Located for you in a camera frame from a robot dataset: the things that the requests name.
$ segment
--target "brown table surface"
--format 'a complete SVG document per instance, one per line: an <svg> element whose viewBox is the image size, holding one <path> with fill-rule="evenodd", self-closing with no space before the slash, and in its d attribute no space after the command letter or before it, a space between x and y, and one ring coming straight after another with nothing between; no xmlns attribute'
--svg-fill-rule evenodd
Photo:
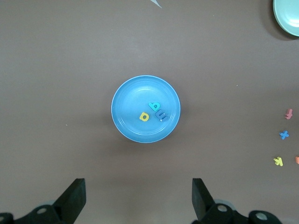
<svg viewBox="0 0 299 224"><path fill-rule="evenodd" d="M299 223L299 40L270 0L158 2L0 2L0 211L21 217L83 177L77 224L189 224L200 177L245 216ZM181 101L152 144L122 136L110 112L142 74Z"/></svg>

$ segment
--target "yellow foam letter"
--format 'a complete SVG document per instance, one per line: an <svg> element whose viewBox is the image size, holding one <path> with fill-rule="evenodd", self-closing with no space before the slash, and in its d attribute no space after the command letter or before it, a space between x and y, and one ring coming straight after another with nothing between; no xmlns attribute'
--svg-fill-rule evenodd
<svg viewBox="0 0 299 224"><path fill-rule="evenodd" d="M149 118L150 118L150 116L145 112L142 112L142 114L139 117L139 119L142 120L142 121L148 121Z"/></svg>

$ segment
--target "plate rim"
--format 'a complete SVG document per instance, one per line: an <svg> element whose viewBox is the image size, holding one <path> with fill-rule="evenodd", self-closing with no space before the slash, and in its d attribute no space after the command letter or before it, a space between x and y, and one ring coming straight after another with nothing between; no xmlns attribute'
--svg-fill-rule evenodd
<svg viewBox="0 0 299 224"><path fill-rule="evenodd" d="M127 83L127 82L130 82L132 79L136 79L136 78L140 78L140 77L152 77L152 78L155 78L155 79L159 79L160 81L164 82L165 84L167 84L172 90L173 92L175 93L175 96L178 100L178 119L176 120L176 123L175 125L173 126L173 128L169 131L169 133L167 135L165 135L164 137L158 139L158 140L154 140L154 141L138 141L138 140L135 140L135 139L132 139L128 136L126 136L119 128L118 126L116 125L116 122L114 120L114 116L113 116L113 104L114 104L114 99L115 99L115 96L117 95L118 91ZM175 91L175 89L172 87L172 85L170 85L167 81L165 81L164 79L160 78L160 77L157 77L157 76L153 76L153 75L139 75L139 76L135 76L135 77L132 77L130 79L128 79L127 81L125 81L124 83L122 83L120 85L120 87L118 87L118 89L115 91L115 94L112 98L112 101L111 101L111 116L112 116L112 120L114 122L114 125L115 127L118 129L118 131L123 135L125 136L126 138L134 141L134 142L138 142L138 143L153 143L153 142L157 142L157 141L160 141L164 138L166 138L170 133L172 133L172 131L175 129L175 127L177 126L178 122L179 122L179 118L180 118L180 115L181 115L181 102L179 100L179 97L178 97L178 94L177 92Z"/></svg>
<svg viewBox="0 0 299 224"><path fill-rule="evenodd" d="M287 33L293 35L293 36L299 36L299 28L298 28L298 34L296 33L293 33L292 31L289 31L288 28L281 22L283 20L281 20L277 14L277 7L276 7L276 2L277 0L273 0L273 11L274 11L274 16L275 16L275 19L276 21L278 22L278 24L280 25L280 27Z"/></svg>

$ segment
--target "blue bowl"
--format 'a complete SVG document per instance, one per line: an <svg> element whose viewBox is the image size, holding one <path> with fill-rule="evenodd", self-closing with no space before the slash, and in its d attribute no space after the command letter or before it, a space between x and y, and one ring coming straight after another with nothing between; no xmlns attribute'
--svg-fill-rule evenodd
<svg viewBox="0 0 299 224"><path fill-rule="evenodd" d="M173 87L161 78L143 75L124 82L116 91L112 119L128 139L159 141L176 127L181 106Z"/></svg>

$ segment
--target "teal letter b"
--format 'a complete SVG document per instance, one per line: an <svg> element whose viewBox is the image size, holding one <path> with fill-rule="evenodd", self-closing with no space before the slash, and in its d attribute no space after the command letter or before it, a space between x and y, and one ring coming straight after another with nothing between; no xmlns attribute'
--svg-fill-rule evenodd
<svg viewBox="0 0 299 224"><path fill-rule="evenodd" d="M157 111L160 109L160 104L159 103L149 103L149 106L151 107L151 109L153 109L153 111Z"/></svg>

